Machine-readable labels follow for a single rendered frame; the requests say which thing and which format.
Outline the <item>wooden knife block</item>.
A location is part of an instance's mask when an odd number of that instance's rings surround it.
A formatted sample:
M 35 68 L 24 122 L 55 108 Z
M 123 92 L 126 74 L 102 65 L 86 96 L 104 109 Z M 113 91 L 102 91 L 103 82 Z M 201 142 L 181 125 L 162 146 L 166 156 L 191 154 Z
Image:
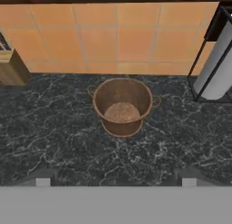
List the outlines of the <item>wooden knife block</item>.
M 31 78 L 19 53 L 0 32 L 0 85 L 24 86 Z

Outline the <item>white paper towel roll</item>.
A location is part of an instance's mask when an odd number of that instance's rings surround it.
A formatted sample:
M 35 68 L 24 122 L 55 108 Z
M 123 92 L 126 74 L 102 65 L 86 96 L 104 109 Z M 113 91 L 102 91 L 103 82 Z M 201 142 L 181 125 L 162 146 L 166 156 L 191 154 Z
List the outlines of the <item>white paper towel roll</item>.
M 219 100 L 232 86 L 232 24 L 227 22 L 214 45 L 203 69 L 194 82 L 194 90 L 200 93 L 209 76 L 214 73 L 201 97 Z

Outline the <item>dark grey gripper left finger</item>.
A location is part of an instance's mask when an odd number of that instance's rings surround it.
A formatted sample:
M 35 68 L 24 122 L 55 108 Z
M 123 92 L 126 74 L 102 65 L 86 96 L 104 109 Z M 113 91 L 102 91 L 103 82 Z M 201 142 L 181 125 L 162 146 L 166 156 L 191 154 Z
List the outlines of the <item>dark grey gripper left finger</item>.
M 27 179 L 19 180 L 16 186 L 28 187 L 50 187 L 57 180 L 58 172 L 53 169 L 37 170 L 29 175 Z

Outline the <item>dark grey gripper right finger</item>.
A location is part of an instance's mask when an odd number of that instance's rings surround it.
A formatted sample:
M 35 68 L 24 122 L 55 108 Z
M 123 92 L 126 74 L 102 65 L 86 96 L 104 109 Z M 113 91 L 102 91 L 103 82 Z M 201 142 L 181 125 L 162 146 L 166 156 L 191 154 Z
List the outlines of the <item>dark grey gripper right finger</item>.
M 195 168 L 177 169 L 175 177 L 182 187 L 211 187 L 220 186 L 221 182 L 210 179 Z

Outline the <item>brown woven basket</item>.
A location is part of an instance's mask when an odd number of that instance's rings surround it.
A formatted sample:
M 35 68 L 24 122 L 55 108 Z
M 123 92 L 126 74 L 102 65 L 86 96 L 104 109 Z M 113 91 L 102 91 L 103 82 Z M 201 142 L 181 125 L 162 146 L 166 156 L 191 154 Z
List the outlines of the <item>brown woven basket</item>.
M 103 129 L 119 138 L 137 134 L 151 110 L 161 104 L 159 96 L 133 78 L 111 78 L 98 86 L 90 85 L 87 92 Z

